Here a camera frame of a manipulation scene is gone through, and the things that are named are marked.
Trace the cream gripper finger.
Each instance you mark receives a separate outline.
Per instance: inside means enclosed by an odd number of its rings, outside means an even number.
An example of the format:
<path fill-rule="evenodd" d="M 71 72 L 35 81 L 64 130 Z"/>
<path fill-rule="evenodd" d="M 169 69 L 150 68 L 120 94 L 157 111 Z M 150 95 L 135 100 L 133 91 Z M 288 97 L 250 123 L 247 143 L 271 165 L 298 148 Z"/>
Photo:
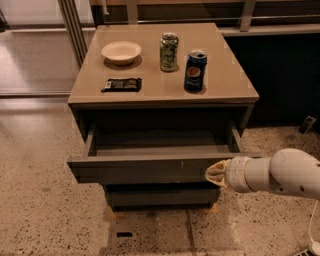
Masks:
<path fill-rule="evenodd" d="M 229 164 L 228 160 L 221 160 L 214 165 L 211 165 L 207 168 L 206 173 L 208 175 L 220 175 L 224 174 L 226 171 L 226 167 Z"/>
<path fill-rule="evenodd" d="M 206 174 L 205 178 L 220 187 L 224 187 L 225 186 L 225 180 L 224 180 L 224 175 L 223 174 L 218 174 L 218 175 L 211 175 L 211 174 Z"/>

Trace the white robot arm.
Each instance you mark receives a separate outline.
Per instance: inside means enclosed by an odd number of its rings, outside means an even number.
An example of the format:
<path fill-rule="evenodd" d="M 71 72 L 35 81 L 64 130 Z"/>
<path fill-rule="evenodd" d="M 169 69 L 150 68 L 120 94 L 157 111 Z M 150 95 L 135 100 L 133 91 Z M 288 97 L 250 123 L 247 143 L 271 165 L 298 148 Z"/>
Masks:
<path fill-rule="evenodd" d="M 238 193 L 266 191 L 320 199 L 320 161 L 298 149 L 282 149 L 267 158 L 221 160 L 207 168 L 205 178 Z"/>

